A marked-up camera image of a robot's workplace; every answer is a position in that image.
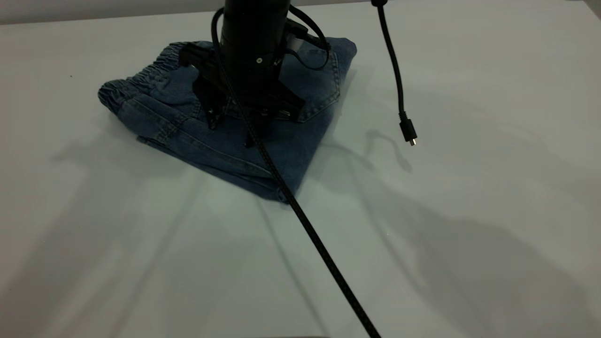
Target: jeans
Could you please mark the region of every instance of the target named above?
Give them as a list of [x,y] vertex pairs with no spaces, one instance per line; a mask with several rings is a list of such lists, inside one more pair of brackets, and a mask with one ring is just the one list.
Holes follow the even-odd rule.
[[[309,70],[286,55],[279,79],[306,104],[297,122],[279,113],[261,131],[267,151],[293,192],[332,121],[340,87],[356,54],[355,44],[345,38],[328,38],[328,42],[331,57],[321,70]],[[206,48],[212,45],[197,44]],[[140,142],[260,197],[286,202],[256,147],[244,146],[247,132],[238,109],[228,105],[221,124],[214,130],[208,128],[192,92],[198,70],[178,65],[184,45],[172,43],[135,76],[105,83],[98,92],[100,101],[138,135]],[[311,67],[323,64],[326,55],[308,43],[297,53]]]

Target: elastic waistband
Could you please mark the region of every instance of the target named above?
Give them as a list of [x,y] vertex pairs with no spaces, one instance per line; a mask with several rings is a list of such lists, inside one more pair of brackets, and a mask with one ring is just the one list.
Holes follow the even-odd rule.
[[147,94],[156,82],[168,72],[179,67],[180,49],[186,42],[175,42],[167,46],[150,66],[125,80],[113,80],[102,85],[98,98],[113,113],[117,113],[123,102],[139,94]]

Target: white table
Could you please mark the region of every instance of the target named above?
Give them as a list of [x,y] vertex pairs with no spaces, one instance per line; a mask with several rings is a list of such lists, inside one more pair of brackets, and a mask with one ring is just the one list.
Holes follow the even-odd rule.
[[[299,201],[383,337],[601,337],[601,22],[582,2],[303,8],[359,52]],[[212,13],[0,26],[0,337],[365,333],[294,214],[97,89]]]

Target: black cylinder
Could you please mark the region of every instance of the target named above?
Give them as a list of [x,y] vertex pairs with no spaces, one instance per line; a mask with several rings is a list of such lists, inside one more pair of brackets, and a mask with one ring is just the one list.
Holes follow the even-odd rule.
[[221,49],[237,93],[260,93],[273,79],[289,6],[290,0],[225,0]]

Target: black cable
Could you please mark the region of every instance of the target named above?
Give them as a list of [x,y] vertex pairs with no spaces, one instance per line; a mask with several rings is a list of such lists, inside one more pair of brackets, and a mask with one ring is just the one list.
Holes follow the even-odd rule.
[[302,22],[304,22],[307,26],[309,26],[309,28],[313,29],[313,31],[317,34],[319,41],[315,41],[314,37],[310,36],[309,34],[307,34],[307,36],[304,37],[304,40],[311,43],[312,45],[315,45],[321,49],[324,49],[326,51],[326,61],[323,63],[323,65],[321,65],[319,67],[310,67],[301,60],[301,57],[295,51],[293,51],[291,49],[286,49],[286,53],[294,56],[297,60],[299,60],[301,65],[305,66],[305,68],[308,68],[311,70],[323,69],[328,64],[328,61],[330,60],[330,45],[328,44],[328,41],[326,40],[325,35],[323,35],[322,31],[319,29],[319,26],[317,26],[315,21],[313,21],[312,18],[309,17],[309,15],[305,14],[303,11],[301,11],[300,9],[298,9],[292,5],[290,5],[290,8],[288,10],[290,13],[294,14]]
[[405,112],[405,102],[403,97],[403,82],[401,81],[401,72],[398,69],[397,56],[394,53],[394,48],[392,47],[392,41],[390,40],[390,33],[388,32],[388,25],[386,24],[386,16],[384,16],[384,4],[386,1],[380,2],[380,4],[375,4],[372,0],[371,2],[374,5],[377,5],[377,13],[380,17],[380,26],[382,26],[382,34],[384,35],[384,41],[386,41],[386,47],[388,48],[388,53],[390,54],[390,59],[392,61],[392,69],[394,70],[394,79],[397,81],[397,95],[398,95],[398,117],[401,120],[400,126],[401,131],[403,132],[403,136],[405,137],[406,142],[410,142],[412,146],[415,145],[415,139],[417,138],[417,134],[415,133],[415,129],[413,128],[413,123],[409,118],[407,118],[407,113]]
[[301,209],[301,206],[299,206],[298,202],[294,198],[294,195],[292,194],[292,192],[286,185],[286,182],[284,181],[282,176],[279,174],[278,169],[275,167],[275,164],[273,163],[273,161],[271,160],[271,157],[269,156],[269,154],[267,152],[267,149],[265,149],[265,145],[263,144],[263,142],[257,135],[257,131],[255,130],[254,125],[252,124],[251,118],[248,114],[246,107],[242,105],[242,103],[240,102],[240,100],[238,99],[238,97],[236,95],[236,92],[234,91],[234,87],[231,84],[231,80],[225,71],[224,58],[223,58],[223,54],[221,54],[221,45],[219,44],[219,37],[217,36],[217,21],[219,20],[219,17],[223,14],[223,12],[224,12],[224,9],[221,8],[220,10],[218,10],[215,13],[215,16],[213,16],[213,21],[211,22],[211,36],[213,39],[213,47],[215,48],[215,57],[217,59],[218,65],[219,65],[219,70],[221,71],[221,73],[223,75],[225,85],[227,86],[228,90],[230,91],[230,96],[231,96],[232,100],[234,101],[234,103],[238,107],[240,107],[240,112],[242,112],[242,117],[244,119],[244,123],[246,124],[246,128],[248,129],[249,134],[251,135],[253,141],[255,142],[255,145],[257,146],[257,149],[258,149],[259,153],[261,154],[263,161],[269,168],[269,171],[271,172],[273,179],[276,181],[279,188],[282,190],[282,193],[288,200],[288,203],[292,207],[292,210],[294,210],[294,213],[296,214],[296,216],[299,218],[299,221],[305,228],[305,231],[307,231],[309,238],[311,238],[311,241],[315,245],[317,252],[319,252],[319,255],[322,257],[324,263],[328,267],[328,270],[330,271],[334,280],[338,284],[338,287],[340,287],[340,290],[344,294],[344,297],[346,297],[346,300],[349,302],[351,308],[355,311],[355,314],[361,321],[361,324],[363,324],[363,327],[367,331],[367,334],[371,338],[380,338],[380,334],[377,332],[376,328],[371,323],[369,317],[367,316],[367,314],[361,307],[359,301],[355,297],[355,294],[353,294],[353,291],[350,289],[349,285],[344,280],[344,277],[340,273],[340,270],[338,270],[338,267],[332,260],[332,257],[328,253],[326,247],[323,245],[322,240],[319,238],[319,236],[317,235],[317,232],[311,225],[311,222],[309,222],[309,219],[307,218],[307,216]]

